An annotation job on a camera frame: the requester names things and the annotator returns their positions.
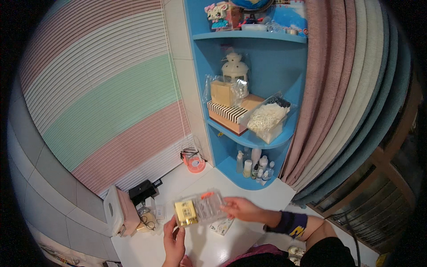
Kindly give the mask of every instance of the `pink storage box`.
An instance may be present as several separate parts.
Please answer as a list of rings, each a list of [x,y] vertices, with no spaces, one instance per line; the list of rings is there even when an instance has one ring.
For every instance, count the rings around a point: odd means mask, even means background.
[[[104,199],[104,212],[112,236],[130,235],[140,223],[138,212],[129,194],[117,189],[115,185],[108,189]]]

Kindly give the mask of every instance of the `white lantern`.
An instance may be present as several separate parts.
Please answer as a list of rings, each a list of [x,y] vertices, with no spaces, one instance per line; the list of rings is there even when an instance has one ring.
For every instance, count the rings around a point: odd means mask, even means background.
[[[238,79],[248,81],[248,66],[241,62],[242,56],[237,53],[229,53],[227,55],[227,63],[221,70],[224,82],[236,82]]]

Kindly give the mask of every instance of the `toy figure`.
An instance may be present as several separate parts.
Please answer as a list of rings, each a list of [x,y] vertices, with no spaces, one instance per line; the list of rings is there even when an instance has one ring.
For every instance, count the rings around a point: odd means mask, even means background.
[[[212,4],[205,7],[205,12],[208,15],[208,20],[212,21],[212,30],[220,31],[221,29],[227,28],[228,21],[225,19],[227,13],[225,12],[228,8],[228,4],[222,4],[216,6]]]

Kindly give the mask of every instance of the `black box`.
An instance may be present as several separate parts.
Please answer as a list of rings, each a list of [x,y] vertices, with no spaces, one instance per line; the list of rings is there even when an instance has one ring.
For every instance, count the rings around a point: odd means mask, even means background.
[[[154,194],[156,194],[156,190],[149,180],[145,180],[134,188],[129,189],[129,197],[135,206]]]

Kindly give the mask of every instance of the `shelf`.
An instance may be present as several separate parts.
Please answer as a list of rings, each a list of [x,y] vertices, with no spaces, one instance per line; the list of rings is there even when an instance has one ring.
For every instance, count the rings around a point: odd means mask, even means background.
[[[258,149],[273,149],[276,147],[281,147],[287,142],[289,142],[295,131],[298,112],[294,112],[294,110],[291,110],[291,112],[292,114],[290,114],[289,118],[287,119],[283,128],[283,132],[270,144],[264,142],[261,138],[257,137],[256,134],[254,134],[250,130],[247,130],[241,136],[237,136],[232,131],[228,130],[227,128],[210,118],[207,119],[207,123],[213,128],[228,136],[234,142],[241,144],[242,146]]]
[[[260,190],[266,188],[274,181],[274,177],[266,182],[265,185],[257,183],[250,177],[245,178],[241,173],[236,173],[236,159],[232,157],[226,158],[220,164],[217,165],[217,169],[220,170],[225,176],[227,176],[234,184],[238,187],[246,190]]]
[[[220,31],[193,35],[193,40],[215,39],[215,38],[261,38],[282,40],[306,44],[307,38],[287,33],[262,32],[262,31]]]

